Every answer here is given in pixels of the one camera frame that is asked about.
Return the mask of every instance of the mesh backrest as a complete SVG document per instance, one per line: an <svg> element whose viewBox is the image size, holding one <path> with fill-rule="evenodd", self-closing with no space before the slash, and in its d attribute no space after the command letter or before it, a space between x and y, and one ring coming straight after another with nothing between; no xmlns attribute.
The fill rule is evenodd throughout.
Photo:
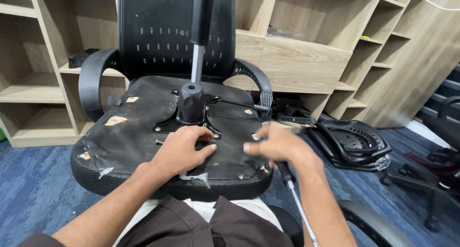
<svg viewBox="0 0 460 247"><path fill-rule="evenodd" d="M190 77L193 0L119 0L119 50L128 78ZM235 61L234 0L214 0L203 76L226 78Z"/></svg>

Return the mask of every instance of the seat cushion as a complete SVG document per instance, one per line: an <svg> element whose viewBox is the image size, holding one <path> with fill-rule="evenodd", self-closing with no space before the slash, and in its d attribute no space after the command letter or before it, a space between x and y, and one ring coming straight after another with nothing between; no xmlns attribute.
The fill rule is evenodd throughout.
<svg viewBox="0 0 460 247"><path fill-rule="evenodd" d="M455 149L460 149L460 124L426 115L423 117L423 125Z"/></svg>
<svg viewBox="0 0 460 247"><path fill-rule="evenodd" d="M77 181L86 189L106 195L134 173L142 162L152 160L164 141L166 133L153 132L155 124L174 114L180 90L189 80L162 76L145 76L130 85L119 106L113 106L78 141L72 151L72 171ZM253 104L252 97L238 88L212 83L201 83L206 94L220 96L240 103ZM135 102L126 102L129 97L138 97ZM203 165L187 175L208 173L210 189L204 181L171 179L152 198L167 194L177 199L192 198L195 201L216 201L219 195L227 199L250 199L262 194L270 185L271 170L265 172L267 159L246 155L244 142L255 141L252 133L260 127L257 113L245 112L247 108L227 103L210 104L208 115L211 125L222 137L212 140L217 150ZM127 120L112 125L107 120L112 116ZM197 143L197 149L206 144ZM89 159L80 155L88 152ZM101 179L99 173L113 168Z"/></svg>

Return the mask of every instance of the white cable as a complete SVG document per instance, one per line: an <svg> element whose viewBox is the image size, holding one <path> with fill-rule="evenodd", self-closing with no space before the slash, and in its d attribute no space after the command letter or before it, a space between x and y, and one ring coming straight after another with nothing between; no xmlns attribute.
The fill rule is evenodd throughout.
<svg viewBox="0 0 460 247"><path fill-rule="evenodd" d="M434 5L434 6L438 7L439 9L442 9L442 10L446 10L446 11L460 11L460 9L447 9L447 8L444 8L444 7L438 6L438 5L434 4L434 3L433 3L432 1L430 1L430 0L425 0L425 1L427 1L427 2L431 3L432 5Z"/></svg>

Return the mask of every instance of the chair wheel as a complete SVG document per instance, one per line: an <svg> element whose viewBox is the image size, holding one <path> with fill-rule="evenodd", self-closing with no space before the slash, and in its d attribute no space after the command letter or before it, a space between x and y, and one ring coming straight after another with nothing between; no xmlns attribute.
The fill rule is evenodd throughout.
<svg viewBox="0 0 460 247"><path fill-rule="evenodd" d="M405 168L399 168L398 173L406 176L408 174L408 171Z"/></svg>
<svg viewBox="0 0 460 247"><path fill-rule="evenodd" d="M435 217L429 217L425 219L425 228L427 228L431 232L439 232L441 231L441 227L439 225L439 222Z"/></svg>
<svg viewBox="0 0 460 247"><path fill-rule="evenodd" d="M391 180L388 179L387 177L383 176L382 178L379 179L380 183L385 185L385 186L389 186L391 185Z"/></svg>

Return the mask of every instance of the right hand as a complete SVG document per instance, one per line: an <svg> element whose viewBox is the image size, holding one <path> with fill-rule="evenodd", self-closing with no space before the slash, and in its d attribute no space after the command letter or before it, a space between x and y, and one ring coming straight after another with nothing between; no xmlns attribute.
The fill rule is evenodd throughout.
<svg viewBox="0 0 460 247"><path fill-rule="evenodd" d="M268 139L261 143L244 143L246 154L268 157L270 167L274 166L274 161L287 161L297 172L311 170L312 166L322 170L322 160L296 135L279 126L263 126L256 134L259 138L268 136Z"/></svg>

